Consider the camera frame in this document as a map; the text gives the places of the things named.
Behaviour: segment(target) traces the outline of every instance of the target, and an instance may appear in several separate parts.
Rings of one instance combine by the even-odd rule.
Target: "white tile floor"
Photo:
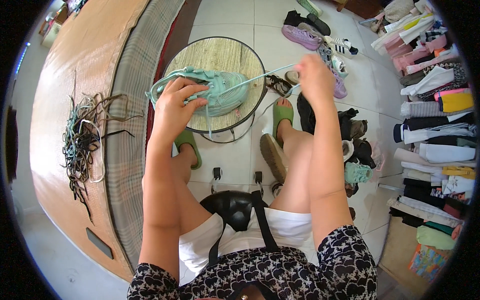
[[[395,144],[392,138],[393,126],[401,123],[400,105],[404,99],[400,97],[400,75],[388,57],[379,55],[370,44],[378,37],[369,28],[358,24],[361,17],[347,11],[337,12],[329,1],[315,1],[324,13],[321,19],[331,28],[332,37],[348,38],[352,45],[359,49],[359,54],[351,60],[345,59],[348,77],[345,86],[348,96],[335,99],[338,110],[353,107],[359,111],[355,120],[368,120],[368,131],[364,137],[369,142],[379,142],[386,163],[377,180],[361,183],[359,191],[348,199],[349,206],[356,211],[355,225],[362,232],[365,241],[376,262],[380,259],[384,239],[388,227],[388,208],[386,200],[395,194],[393,191],[377,188],[395,174],[401,173],[398,162],[393,160],[395,149],[402,144]],[[193,23],[189,42],[209,36],[226,36],[244,42],[257,53],[266,70],[274,70],[282,66],[296,63],[306,53],[313,53],[300,44],[287,40],[280,28],[288,11],[297,10],[302,16],[307,11],[295,0],[203,0]],[[283,76],[288,71],[282,70]],[[293,127],[301,130],[300,117],[296,110],[297,96],[295,90],[288,99],[295,108]],[[253,180],[255,171],[261,171],[264,179],[264,199],[273,201],[268,185],[274,177],[265,163],[259,147],[260,137],[264,133],[272,133],[272,108],[260,117],[263,110],[278,98],[269,91],[256,111],[255,125],[245,137],[231,144],[214,144],[195,135],[202,154],[203,166],[192,173],[189,187],[193,195],[201,200],[210,193],[212,169],[221,167],[223,176],[219,190],[254,191],[258,187]],[[235,129],[236,136],[242,134],[251,120]],[[227,141],[230,133],[221,133],[214,139]],[[392,177],[398,184],[399,176]],[[181,284],[189,282],[193,277],[188,270]]]

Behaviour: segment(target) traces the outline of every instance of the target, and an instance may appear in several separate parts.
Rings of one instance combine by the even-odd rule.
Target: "green slide sandal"
[[[195,139],[193,138],[193,133],[189,130],[184,130],[182,131],[177,138],[175,139],[175,146],[177,147],[178,152],[180,153],[180,146],[184,143],[190,144],[192,148],[195,151],[195,155],[197,156],[197,164],[195,166],[192,166],[192,170],[197,170],[202,166],[202,157],[200,156],[200,153],[198,152],[197,148],[197,143],[195,142]]]
[[[280,145],[280,147],[283,148],[283,143],[280,143],[276,138],[276,128],[278,127],[278,124],[280,123],[280,121],[283,119],[290,120],[290,123],[293,125],[293,107],[288,108],[286,106],[279,106],[277,105],[277,102],[273,106],[273,134],[272,135],[277,141],[277,143]]]

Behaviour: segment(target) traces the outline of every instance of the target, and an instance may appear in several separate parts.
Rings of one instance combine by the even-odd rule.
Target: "mint green sneaker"
[[[372,176],[373,171],[369,166],[351,162],[345,164],[345,182],[347,183],[367,182]]]
[[[317,17],[320,17],[322,13],[324,13],[321,9],[319,9],[315,4],[313,4],[310,0],[297,0],[297,2],[304,7],[304,9],[308,10],[309,13],[313,13]]]
[[[185,103],[196,98],[208,100],[208,105],[198,108],[195,111],[196,114],[208,114],[209,117],[225,115],[240,106],[247,99],[248,84],[235,87],[248,80],[245,75],[237,72],[206,71],[189,66],[182,70],[171,72],[157,81],[150,89],[150,92],[145,92],[152,101],[153,107],[155,107],[158,96],[163,92],[167,83],[178,77],[188,78],[198,84],[209,87],[208,90],[195,93],[185,100]]]

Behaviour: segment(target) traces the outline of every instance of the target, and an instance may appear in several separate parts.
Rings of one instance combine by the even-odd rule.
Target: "chair leg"
[[[345,7],[345,4],[346,4],[346,3],[347,3],[347,2],[345,2],[345,3],[343,3],[343,4],[340,4],[340,3],[337,4],[337,5],[336,5],[336,11],[337,11],[337,12],[342,11],[342,9]]]

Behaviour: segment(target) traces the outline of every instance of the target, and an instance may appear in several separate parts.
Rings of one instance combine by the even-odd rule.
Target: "foot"
[[[290,103],[290,101],[286,100],[283,97],[280,97],[277,100],[276,105],[285,106],[285,107],[288,107],[288,108],[293,107],[292,104]],[[285,130],[288,130],[290,128],[292,128],[292,124],[290,123],[290,120],[283,119],[283,120],[280,121],[280,123],[278,124],[277,130],[276,130],[276,138],[278,139],[279,142],[283,143],[283,134],[285,133]]]
[[[180,153],[185,155],[187,161],[190,162],[190,166],[195,166],[198,162],[197,155],[195,155],[195,150],[192,145],[188,143],[183,143],[180,145]]]

